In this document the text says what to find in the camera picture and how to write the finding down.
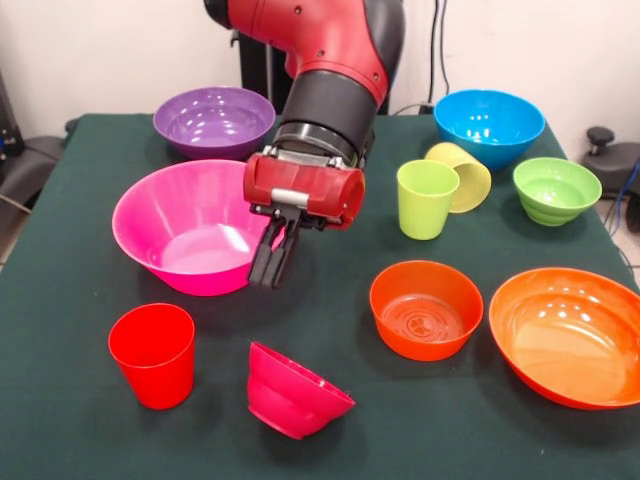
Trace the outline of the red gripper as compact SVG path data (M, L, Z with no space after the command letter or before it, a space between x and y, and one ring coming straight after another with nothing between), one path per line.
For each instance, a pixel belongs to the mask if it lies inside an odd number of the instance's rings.
M358 168L301 164L256 153L246 166L243 193L258 214L274 216L286 210L300 211L310 220L347 229L361 209L365 175ZM278 288L298 238L298 217L271 217L258 242L249 283Z

